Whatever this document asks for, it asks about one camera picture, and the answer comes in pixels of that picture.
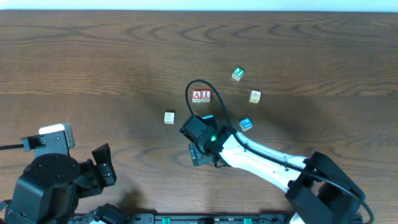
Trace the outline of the red letter I block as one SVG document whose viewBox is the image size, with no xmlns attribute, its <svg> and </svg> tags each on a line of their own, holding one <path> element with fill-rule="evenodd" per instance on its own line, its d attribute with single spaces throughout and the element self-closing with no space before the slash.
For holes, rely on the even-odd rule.
<svg viewBox="0 0 398 224">
<path fill-rule="evenodd" d="M 201 91 L 201 102 L 208 103 L 211 101 L 211 90 L 202 90 Z"/>
</svg>

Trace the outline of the green letter J block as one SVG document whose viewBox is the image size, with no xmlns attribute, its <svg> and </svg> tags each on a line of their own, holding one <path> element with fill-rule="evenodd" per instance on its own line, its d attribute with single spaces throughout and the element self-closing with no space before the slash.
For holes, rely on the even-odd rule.
<svg viewBox="0 0 398 224">
<path fill-rule="evenodd" d="M 235 79 L 236 81 L 240 81 L 240 79 L 242 79 L 242 77 L 245 74 L 245 70 L 241 67 L 236 67 L 234 69 L 234 71 L 232 72 L 232 78 Z"/>
</svg>

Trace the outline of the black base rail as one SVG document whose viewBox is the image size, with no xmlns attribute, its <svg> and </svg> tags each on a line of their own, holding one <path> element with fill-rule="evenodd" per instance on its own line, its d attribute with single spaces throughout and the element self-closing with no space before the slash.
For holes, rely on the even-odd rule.
<svg viewBox="0 0 398 224">
<path fill-rule="evenodd" d="M 283 213 L 263 213 L 259 215 L 155 215 L 136 213 L 122 216 L 121 223 L 130 224 L 283 224 L 288 223 L 289 215 Z"/>
</svg>

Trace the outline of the plain cream wooden block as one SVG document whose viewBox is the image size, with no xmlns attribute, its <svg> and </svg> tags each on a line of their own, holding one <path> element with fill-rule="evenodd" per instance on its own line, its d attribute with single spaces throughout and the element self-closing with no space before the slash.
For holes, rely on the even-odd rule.
<svg viewBox="0 0 398 224">
<path fill-rule="evenodd" d="M 165 112 L 164 113 L 164 123 L 165 124 L 174 124 L 175 113 L 174 112 Z"/>
</svg>

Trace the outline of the blue number 2 block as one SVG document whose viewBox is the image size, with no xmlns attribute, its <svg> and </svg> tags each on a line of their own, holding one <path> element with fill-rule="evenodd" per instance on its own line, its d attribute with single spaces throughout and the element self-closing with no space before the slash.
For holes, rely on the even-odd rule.
<svg viewBox="0 0 398 224">
<path fill-rule="evenodd" d="M 208 116 L 204 116 L 202 117 L 202 119 L 207 120 L 207 119 L 214 119 L 213 115 L 208 115 Z"/>
</svg>

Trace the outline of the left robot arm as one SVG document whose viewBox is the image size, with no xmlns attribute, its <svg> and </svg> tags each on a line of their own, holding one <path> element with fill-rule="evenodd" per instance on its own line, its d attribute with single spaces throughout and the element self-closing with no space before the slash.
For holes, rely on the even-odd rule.
<svg viewBox="0 0 398 224">
<path fill-rule="evenodd" d="M 108 203 L 91 214 L 75 213 L 80 199 L 116 183 L 109 144 L 92 155 L 84 162 L 54 150 L 37 156 L 18 178 L 12 198 L 1 202 L 1 223 L 128 223 L 129 216 Z"/>
</svg>

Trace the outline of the blue letter P block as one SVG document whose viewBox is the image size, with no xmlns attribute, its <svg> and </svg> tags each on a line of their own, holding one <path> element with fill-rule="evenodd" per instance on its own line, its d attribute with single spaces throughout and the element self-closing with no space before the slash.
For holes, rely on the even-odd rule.
<svg viewBox="0 0 398 224">
<path fill-rule="evenodd" d="M 253 123 L 250 118 L 244 118 L 239 122 L 239 126 L 242 131 L 247 131 L 253 127 Z"/>
</svg>

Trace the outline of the red letter A block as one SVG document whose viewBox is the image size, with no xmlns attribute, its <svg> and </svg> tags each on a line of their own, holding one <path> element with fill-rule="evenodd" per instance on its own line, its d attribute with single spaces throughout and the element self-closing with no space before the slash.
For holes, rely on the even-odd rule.
<svg viewBox="0 0 398 224">
<path fill-rule="evenodd" d="M 193 90 L 192 91 L 192 102 L 193 103 L 201 103 L 201 90 Z"/>
</svg>

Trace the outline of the yellow picture wooden block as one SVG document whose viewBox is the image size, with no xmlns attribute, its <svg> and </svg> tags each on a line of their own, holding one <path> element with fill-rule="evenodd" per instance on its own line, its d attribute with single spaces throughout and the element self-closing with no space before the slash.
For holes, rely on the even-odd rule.
<svg viewBox="0 0 398 224">
<path fill-rule="evenodd" d="M 249 97 L 249 102 L 258 104 L 260 99 L 261 99 L 261 92 L 260 91 L 256 91 L 256 90 L 252 90 L 251 94 L 250 94 L 250 97 Z"/>
</svg>

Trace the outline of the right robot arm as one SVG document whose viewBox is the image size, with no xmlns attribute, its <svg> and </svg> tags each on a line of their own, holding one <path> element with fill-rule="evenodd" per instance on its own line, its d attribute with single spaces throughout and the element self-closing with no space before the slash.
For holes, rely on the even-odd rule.
<svg viewBox="0 0 398 224">
<path fill-rule="evenodd" d="M 360 223 L 363 191 L 328 156 L 284 154 L 243 133 L 217 126 L 213 116 L 192 115 L 180 128 L 193 165 L 207 162 L 246 170 L 285 193 L 294 214 L 288 223 Z"/>
</svg>

